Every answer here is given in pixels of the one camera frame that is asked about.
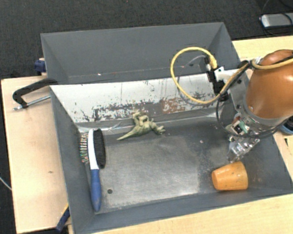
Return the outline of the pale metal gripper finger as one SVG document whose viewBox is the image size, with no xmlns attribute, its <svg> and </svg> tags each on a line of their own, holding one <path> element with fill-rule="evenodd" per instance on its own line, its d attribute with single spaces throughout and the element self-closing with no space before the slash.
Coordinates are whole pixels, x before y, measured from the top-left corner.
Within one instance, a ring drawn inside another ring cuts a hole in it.
<svg viewBox="0 0 293 234">
<path fill-rule="evenodd" d="M 227 153 L 229 163 L 240 161 L 243 154 L 243 148 L 238 141 L 230 142 Z"/>
<path fill-rule="evenodd" d="M 239 143 L 240 145 L 240 158 L 243 158 L 248 152 L 250 152 L 258 143 L 259 138 L 247 138 Z"/>
</svg>

